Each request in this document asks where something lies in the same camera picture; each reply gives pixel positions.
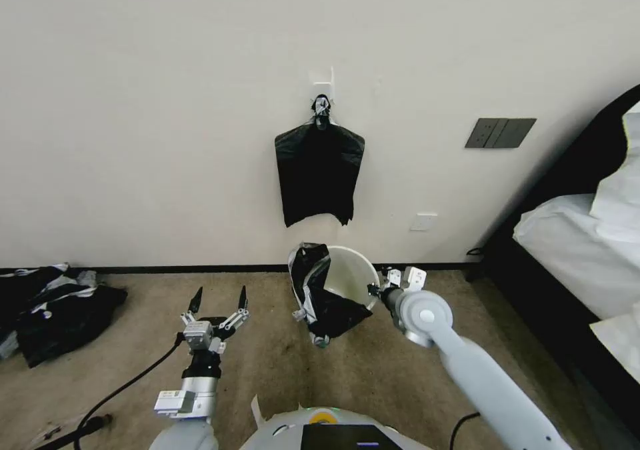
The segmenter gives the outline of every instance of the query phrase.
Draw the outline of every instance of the black cable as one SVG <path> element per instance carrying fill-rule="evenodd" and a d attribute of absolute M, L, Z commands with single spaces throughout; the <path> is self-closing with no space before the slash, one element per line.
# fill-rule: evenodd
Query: black cable
<path fill-rule="evenodd" d="M 455 424 L 455 427 L 453 428 L 453 431 L 451 432 L 451 439 L 449 440 L 449 450 L 453 450 L 453 442 L 455 442 L 455 436 L 458 433 L 458 430 L 460 430 L 460 427 L 462 427 L 462 424 L 464 422 L 466 422 L 467 420 L 471 420 L 471 419 L 474 419 L 474 418 L 479 417 L 479 416 L 480 416 L 480 414 L 478 412 L 470 413 L 469 415 L 465 415 L 460 420 L 458 420 L 458 423 Z"/>
<path fill-rule="evenodd" d="M 148 366 L 148 368 L 146 370 L 140 372 L 138 375 L 136 375 L 134 378 L 132 378 L 131 380 L 126 382 L 120 388 L 118 388 L 117 390 L 114 390 L 113 392 L 108 394 L 105 398 L 100 400 L 100 402 L 98 402 L 91 410 L 89 410 L 87 412 L 87 414 L 84 416 L 84 418 L 82 418 L 82 420 L 80 420 L 80 423 L 78 424 L 77 430 L 80 430 L 86 424 L 87 420 L 89 420 L 91 418 L 91 416 L 95 413 L 96 410 L 98 410 L 98 408 L 102 407 L 102 405 L 104 405 L 106 402 L 108 402 L 109 400 L 114 398 L 118 393 L 122 392 L 122 390 L 125 390 L 125 389 L 129 388 L 130 386 L 132 386 L 134 383 L 136 383 L 138 380 L 140 380 L 142 377 L 144 377 L 146 374 L 148 374 L 151 370 L 153 370 L 158 365 L 160 365 L 162 362 L 164 362 L 164 360 L 169 358 L 169 356 L 176 350 L 176 348 L 178 348 L 180 346 L 180 344 L 184 340 L 185 340 L 185 336 L 182 334 L 182 332 L 178 332 L 178 334 L 176 334 L 176 336 L 175 336 L 175 342 L 173 342 L 173 346 L 171 347 L 171 350 L 166 352 L 155 363 L 152 363 L 150 366 Z M 78 438 L 76 438 L 76 440 L 73 441 L 73 450 L 81 450 L 81 448 L 80 448 L 80 436 L 78 436 Z"/>

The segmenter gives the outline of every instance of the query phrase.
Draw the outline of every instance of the white bedsheet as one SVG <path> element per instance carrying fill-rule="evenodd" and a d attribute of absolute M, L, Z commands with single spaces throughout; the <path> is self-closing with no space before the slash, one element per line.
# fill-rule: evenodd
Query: white bedsheet
<path fill-rule="evenodd" d="M 640 383 L 640 304 L 631 312 L 590 325 L 598 340 Z"/>
<path fill-rule="evenodd" d="M 593 195 L 566 195 L 524 213 L 513 238 L 601 319 L 640 301 L 640 235 L 616 231 L 589 214 Z"/>

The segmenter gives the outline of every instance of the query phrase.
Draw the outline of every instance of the black bed frame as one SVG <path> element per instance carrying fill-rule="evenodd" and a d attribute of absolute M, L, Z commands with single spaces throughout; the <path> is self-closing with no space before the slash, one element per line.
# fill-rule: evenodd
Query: black bed frame
<path fill-rule="evenodd" d="M 560 195 L 594 193 L 625 159 L 622 115 L 640 101 L 640 85 L 611 102 L 540 178 L 484 247 L 481 268 L 568 374 L 577 368 L 640 439 L 640 384 L 589 328 L 599 320 L 513 240 L 523 212 Z"/>

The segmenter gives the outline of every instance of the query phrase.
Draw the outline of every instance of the beige carpet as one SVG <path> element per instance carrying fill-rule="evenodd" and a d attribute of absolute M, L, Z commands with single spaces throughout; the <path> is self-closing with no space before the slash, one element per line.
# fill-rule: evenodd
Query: beige carpet
<path fill-rule="evenodd" d="M 437 351 L 406 340 L 376 305 L 374 315 L 324 350 L 291 317 L 295 302 L 285 273 L 109 275 L 129 298 L 112 326 L 86 347 L 28 369 L 22 356 L 0 362 L 2 448 L 22 449 L 50 423 L 77 417 L 170 348 L 180 312 L 201 285 L 200 316 L 228 315 L 247 286 L 251 318 L 230 341 L 215 430 L 223 449 L 237 449 L 255 430 L 249 404 L 263 413 L 332 406 L 366 413 L 435 450 L 473 411 L 450 381 Z M 432 271 L 428 288 L 451 305 L 454 327 L 483 346 L 554 422 L 574 449 L 595 450 L 590 423 L 573 384 L 487 281 L 473 285 L 458 271 Z M 160 390 L 179 389 L 186 345 L 106 404 L 116 420 L 83 439 L 84 449 L 144 449 L 169 421 L 153 413 Z M 457 449 L 501 449 L 481 419 L 467 422 Z"/>

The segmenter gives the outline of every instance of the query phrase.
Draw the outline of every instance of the black trash bag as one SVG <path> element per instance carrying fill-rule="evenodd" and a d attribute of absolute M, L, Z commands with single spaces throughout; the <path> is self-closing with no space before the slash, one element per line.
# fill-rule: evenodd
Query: black trash bag
<path fill-rule="evenodd" d="M 372 315 L 366 306 L 325 290 L 330 265 L 324 244 L 301 243 L 289 255 L 293 292 L 314 342 L 328 343 Z"/>
<path fill-rule="evenodd" d="M 55 288 L 41 308 L 17 322 L 17 340 L 29 368 L 94 340 L 111 323 L 127 292 L 98 285 L 67 284 Z"/>
<path fill-rule="evenodd" d="M 286 226 L 330 213 L 342 225 L 353 218 L 353 192 L 365 140 L 326 115 L 275 138 Z"/>
<path fill-rule="evenodd" d="M 33 307 L 33 298 L 68 269 L 67 264 L 60 264 L 0 275 L 0 335 L 14 330 L 18 316 Z"/>

